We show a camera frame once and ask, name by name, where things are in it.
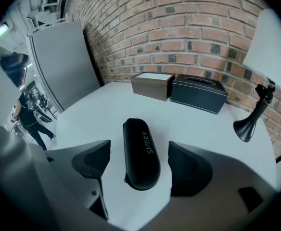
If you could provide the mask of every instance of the black leather box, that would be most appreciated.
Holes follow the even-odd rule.
[[[173,81],[170,100],[213,114],[218,114],[228,97],[216,80],[179,74]]]

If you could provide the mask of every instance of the person in black clothes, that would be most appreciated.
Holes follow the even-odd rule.
[[[34,106],[29,98],[29,95],[22,92],[21,97],[17,101],[15,112],[12,116],[12,122],[16,121],[17,117],[19,117],[23,127],[35,139],[35,141],[37,141],[38,145],[46,151],[47,148],[39,132],[46,134],[51,140],[55,139],[56,136],[37,121],[33,111]]]

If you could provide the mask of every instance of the tabletop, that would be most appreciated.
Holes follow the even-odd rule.
[[[228,104],[224,104],[219,114],[215,115],[134,94],[130,83],[111,82],[59,115],[57,149],[111,140],[111,159],[102,176],[109,222],[125,230],[137,230],[159,213],[170,199],[169,141],[237,159],[275,189],[275,157],[264,122],[258,120],[249,143],[241,141],[233,129],[235,120],[248,115],[246,111]],[[128,118],[140,118],[148,124],[161,162],[158,183],[143,192],[130,188],[123,181],[125,156],[122,125]]]

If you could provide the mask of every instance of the black pants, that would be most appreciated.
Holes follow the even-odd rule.
[[[54,137],[54,134],[48,130],[46,127],[39,124],[39,122],[36,122],[35,124],[24,127],[28,133],[37,141],[38,145],[42,147],[44,151],[46,151],[45,143],[43,142],[43,139],[41,138],[40,134],[38,132],[46,134],[50,139]]]

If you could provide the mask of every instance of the box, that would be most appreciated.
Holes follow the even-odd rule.
[[[170,100],[218,114],[227,97],[228,93],[219,81],[179,74],[173,81]]]
[[[166,101],[171,95],[175,74],[140,73],[131,78],[133,92],[150,98]]]

